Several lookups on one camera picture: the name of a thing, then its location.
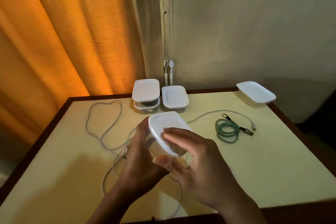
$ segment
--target table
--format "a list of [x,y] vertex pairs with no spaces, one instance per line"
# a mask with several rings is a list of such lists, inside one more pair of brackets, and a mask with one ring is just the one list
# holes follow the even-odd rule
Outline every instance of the table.
[[[210,110],[232,109],[256,123],[255,135],[248,138],[241,134],[234,145],[216,141],[214,122],[221,113],[209,114],[190,127],[217,142],[238,182],[263,208],[269,223],[336,222],[335,166],[324,158],[323,153],[312,148],[273,103],[268,107],[256,105],[236,88],[187,93],[190,104],[181,114],[186,121]],[[145,117],[133,111],[130,97],[125,94],[69,98],[0,189],[0,223],[85,222],[103,196],[101,180],[114,158],[85,133],[88,109],[97,101],[120,99],[123,102],[119,125],[107,135],[113,139],[107,140],[113,146],[125,141],[129,131]],[[119,113],[117,105],[106,110],[97,109],[91,121],[97,133],[108,125],[101,120],[102,116],[107,121],[115,120]],[[245,118],[235,114],[229,116],[249,128]],[[178,198],[178,186],[163,179],[130,207],[123,221],[148,220],[152,213],[157,217],[166,216],[174,212]],[[182,217],[167,223],[222,223],[212,209],[186,194],[183,198],[183,208],[178,216],[207,215]]]

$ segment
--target beige wall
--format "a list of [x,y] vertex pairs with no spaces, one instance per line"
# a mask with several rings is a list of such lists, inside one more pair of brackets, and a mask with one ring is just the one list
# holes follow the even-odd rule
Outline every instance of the beige wall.
[[174,0],[175,82],[256,81],[293,122],[336,89],[336,0]]

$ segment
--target white lid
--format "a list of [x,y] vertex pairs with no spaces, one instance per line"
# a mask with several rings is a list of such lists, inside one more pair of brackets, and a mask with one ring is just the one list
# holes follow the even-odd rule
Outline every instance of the white lid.
[[186,89],[179,85],[162,87],[162,102],[170,109],[186,107],[189,104]]
[[179,155],[172,151],[170,146],[161,138],[164,128],[183,128],[190,130],[188,124],[175,111],[162,112],[149,116],[149,129],[159,145],[170,155],[178,157]]
[[160,96],[160,83],[157,79],[136,80],[132,99],[136,102],[149,102]]
[[249,98],[257,103],[270,103],[276,99],[276,96],[256,82],[241,82],[237,87]]
[[157,107],[160,104],[160,97],[157,98],[157,102],[154,103],[153,106],[145,106],[144,104],[142,104],[141,102],[136,102],[133,101],[133,105],[136,109],[139,110],[147,110],[147,109],[154,109],[155,107]]

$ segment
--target right hand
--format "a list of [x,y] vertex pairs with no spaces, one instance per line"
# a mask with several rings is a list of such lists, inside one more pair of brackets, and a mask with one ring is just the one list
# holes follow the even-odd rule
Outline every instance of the right hand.
[[153,163],[167,169],[183,188],[201,203],[218,211],[228,223],[234,219],[242,221],[236,216],[240,212],[251,212],[251,209],[252,216],[249,216],[253,218],[256,214],[260,221],[254,222],[249,217],[250,223],[266,223],[255,202],[235,180],[213,140],[180,128],[165,128],[163,136],[187,150],[192,155],[192,163],[189,167],[183,167],[175,158],[167,155],[155,157]]

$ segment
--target orange curtain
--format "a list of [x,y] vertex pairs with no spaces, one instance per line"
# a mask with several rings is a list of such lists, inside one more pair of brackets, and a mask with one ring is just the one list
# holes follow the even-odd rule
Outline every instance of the orange curtain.
[[145,78],[129,0],[0,0],[0,123],[33,144],[72,96]]

